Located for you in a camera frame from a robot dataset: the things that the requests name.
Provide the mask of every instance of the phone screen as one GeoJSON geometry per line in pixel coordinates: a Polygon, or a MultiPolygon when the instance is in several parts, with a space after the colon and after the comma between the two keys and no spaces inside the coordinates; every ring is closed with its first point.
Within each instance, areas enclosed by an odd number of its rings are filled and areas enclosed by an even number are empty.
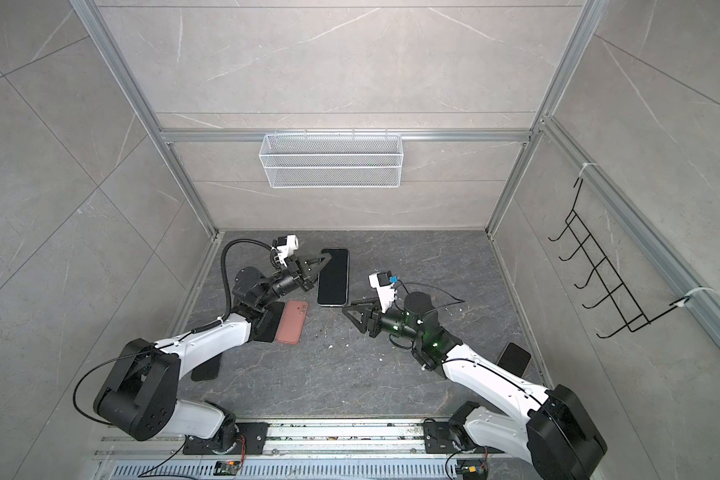
{"type": "Polygon", "coordinates": [[[321,254],[330,254],[328,264],[320,270],[317,280],[317,304],[344,306],[349,288],[349,250],[324,248],[321,254]]]}
{"type": "Polygon", "coordinates": [[[509,342],[496,365],[512,375],[522,378],[529,363],[530,353],[517,343],[509,342]]]}

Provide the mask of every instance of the black wire hook rack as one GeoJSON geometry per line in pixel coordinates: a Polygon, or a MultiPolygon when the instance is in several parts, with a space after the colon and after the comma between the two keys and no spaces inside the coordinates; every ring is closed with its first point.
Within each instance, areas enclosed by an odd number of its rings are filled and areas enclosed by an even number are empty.
{"type": "Polygon", "coordinates": [[[579,250],[584,252],[586,259],[589,261],[592,269],[590,270],[590,274],[586,278],[586,282],[584,282],[583,285],[580,286],[577,283],[574,283],[574,286],[576,286],[577,289],[582,290],[582,289],[586,288],[586,286],[589,285],[590,280],[592,280],[593,276],[597,276],[597,279],[603,285],[603,288],[605,289],[606,294],[602,299],[598,300],[597,303],[595,303],[594,305],[587,306],[582,303],[581,306],[584,307],[585,309],[591,310],[591,309],[597,307],[598,305],[600,305],[602,302],[605,302],[606,300],[610,299],[611,302],[613,302],[614,307],[616,308],[616,311],[619,313],[619,316],[621,317],[621,320],[624,324],[608,335],[601,335],[601,334],[597,333],[597,336],[601,339],[611,338],[612,336],[614,336],[618,332],[624,330],[625,328],[631,332],[636,332],[636,331],[642,329],[644,326],[650,325],[655,320],[658,320],[659,318],[663,317],[667,313],[680,307],[684,303],[682,301],[688,300],[689,297],[684,296],[684,297],[679,298],[678,300],[675,300],[674,302],[670,303],[670,308],[668,308],[667,310],[664,310],[662,313],[654,316],[653,318],[649,318],[648,315],[645,314],[643,307],[640,306],[640,304],[637,302],[637,300],[635,300],[635,297],[632,294],[632,292],[630,291],[630,288],[626,285],[626,283],[624,283],[624,279],[621,278],[621,274],[619,274],[619,271],[614,267],[614,264],[611,263],[610,258],[608,258],[608,255],[606,255],[603,248],[597,242],[597,239],[594,237],[594,235],[592,235],[592,232],[590,231],[589,227],[586,226],[586,223],[584,222],[584,220],[576,212],[576,202],[578,201],[579,194],[581,193],[582,183],[583,182],[582,182],[581,178],[577,178],[576,182],[574,183],[574,188],[578,187],[578,190],[576,190],[576,197],[574,198],[574,204],[571,206],[570,212],[568,212],[568,215],[565,217],[565,228],[563,228],[563,231],[560,232],[560,235],[558,235],[557,238],[555,238],[555,239],[553,239],[551,237],[547,237],[547,238],[552,242],[557,242],[560,238],[562,238],[562,236],[566,233],[566,231],[569,231],[571,233],[571,235],[573,235],[573,237],[576,239],[576,243],[578,244],[578,246],[576,247],[576,250],[574,250],[574,252],[568,256],[568,258],[563,258],[562,256],[557,257],[560,260],[562,260],[563,262],[567,262],[568,260],[574,258],[574,255],[576,255],[576,253],[579,250]],[[574,231],[574,229],[571,227],[571,224],[575,220],[578,220],[578,223],[581,225],[581,227],[586,232],[586,236],[583,239],[580,239],[579,235],[577,235],[576,232],[574,231]],[[593,255],[590,255],[589,252],[586,251],[586,248],[584,248],[584,244],[588,240],[592,240],[592,243],[596,246],[596,248],[603,255],[602,260],[598,261],[597,263],[595,263],[592,260],[593,255]],[[618,278],[618,284],[613,289],[608,288],[608,285],[605,283],[605,280],[603,280],[603,276],[600,274],[600,271],[598,270],[598,268],[600,266],[602,266],[603,264],[607,264],[608,266],[610,266],[610,268],[612,269],[612,271],[616,274],[616,277],[618,278]],[[637,311],[639,312],[637,314],[637,316],[635,316],[632,320],[627,320],[626,317],[624,317],[624,312],[619,307],[619,303],[616,302],[616,299],[614,298],[614,294],[617,291],[619,291],[620,289],[624,290],[630,296],[630,298],[632,299],[632,301],[634,302],[634,304],[637,308],[637,311]],[[637,326],[634,326],[635,322],[640,319],[644,319],[645,321],[638,324],[637,326]]]}

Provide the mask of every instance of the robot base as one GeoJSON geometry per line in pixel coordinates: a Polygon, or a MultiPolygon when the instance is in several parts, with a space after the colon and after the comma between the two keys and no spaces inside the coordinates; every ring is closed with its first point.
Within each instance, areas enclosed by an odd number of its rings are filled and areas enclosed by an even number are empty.
{"type": "MultiPolygon", "coordinates": [[[[252,423],[236,423],[232,428],[232,448],[226,455],[240,455],[242,453],[241,437],[246,439],[246,455],[261,455],[264,452],[264,442],[266,441],[266,433],[269,429],[269,423],[252,422],[252,423]]],[[[186,440],[182,454],[184,455],[214,455],[218,452],[218,446],[215,445],[214,439],[193,438],[186,440]]]]}

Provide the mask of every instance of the white wire basket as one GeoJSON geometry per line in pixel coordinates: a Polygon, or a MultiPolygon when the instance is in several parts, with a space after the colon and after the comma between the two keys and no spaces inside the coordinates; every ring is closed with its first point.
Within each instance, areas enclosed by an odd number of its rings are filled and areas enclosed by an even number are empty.
{"type": "Polygon", "coordinates": [[[385,132],[268,134],[259,158],[272,188],[399,187],[403,142],[385,132]]]}

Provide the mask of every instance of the pink phone case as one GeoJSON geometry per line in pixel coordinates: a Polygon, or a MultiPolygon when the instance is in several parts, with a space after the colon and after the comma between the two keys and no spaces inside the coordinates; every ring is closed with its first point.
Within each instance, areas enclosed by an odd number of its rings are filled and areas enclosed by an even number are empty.
{"type": "Polygon", "coordinates": [[[280,343],[295,345],[302,336],[304,319],[307,317],[307,302],[289,300],[282,312],[280,326],[275,340],[280,343]]]}

